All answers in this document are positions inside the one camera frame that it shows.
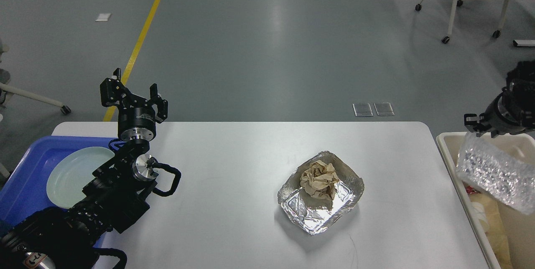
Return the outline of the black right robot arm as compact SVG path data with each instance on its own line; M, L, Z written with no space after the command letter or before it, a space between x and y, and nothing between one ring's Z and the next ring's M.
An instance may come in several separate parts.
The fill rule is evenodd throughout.
M519 135L533 132L535 128L535 62L520 61L507 73L506 86L477 114L465 114L464 126L477 137L489 133Z

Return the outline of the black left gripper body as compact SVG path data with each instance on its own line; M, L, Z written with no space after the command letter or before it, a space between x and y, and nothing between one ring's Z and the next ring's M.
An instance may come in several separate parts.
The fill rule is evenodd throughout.
M123 142L136 138L152 141L157 135L155 124L153 106L118 108L118 138Z

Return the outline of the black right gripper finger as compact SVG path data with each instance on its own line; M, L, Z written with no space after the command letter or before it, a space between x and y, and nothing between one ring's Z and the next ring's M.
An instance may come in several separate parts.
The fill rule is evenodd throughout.
M488 133L492 128L484 114L464 114L464 126L468 132L474 133L476 137L483 136L483 134Z

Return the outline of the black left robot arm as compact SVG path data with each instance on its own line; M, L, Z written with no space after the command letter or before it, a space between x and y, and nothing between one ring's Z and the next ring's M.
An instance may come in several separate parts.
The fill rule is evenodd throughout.
M150 98L132 94L122 84L122 71L100 84L101 104L117 107L118 137L113 157L96 168L83 187L85 197L68 210L48 207L34 212L1 236L2 269L91 269L101 256L115 257L124 269L127 255L115 248L98 248L106 232L122 233L147 210L154 193L173 195L181 172L148 156L155 125L168 117L168 101L150 86Z

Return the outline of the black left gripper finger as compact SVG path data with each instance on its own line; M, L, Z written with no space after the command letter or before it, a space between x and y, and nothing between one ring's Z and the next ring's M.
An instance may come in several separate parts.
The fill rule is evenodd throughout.
M100 84L100 99L103 107L117 107L119 109L129 109L145 105L145 98L132 94L124 84L122 84L122 70L114 70L112 77L105 78Z
M156 83L150 86L150 99L147 104L149 107L156 106L155 121L157 124L161 124L168 118L168 101L159 94Z

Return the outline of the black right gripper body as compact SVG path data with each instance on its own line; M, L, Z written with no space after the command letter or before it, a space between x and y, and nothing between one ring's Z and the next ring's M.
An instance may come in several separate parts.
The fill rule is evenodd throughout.
M506 109L503 94L499 94L485 110L485 132L492 136L518 135L534 131L534 124L522 124Z

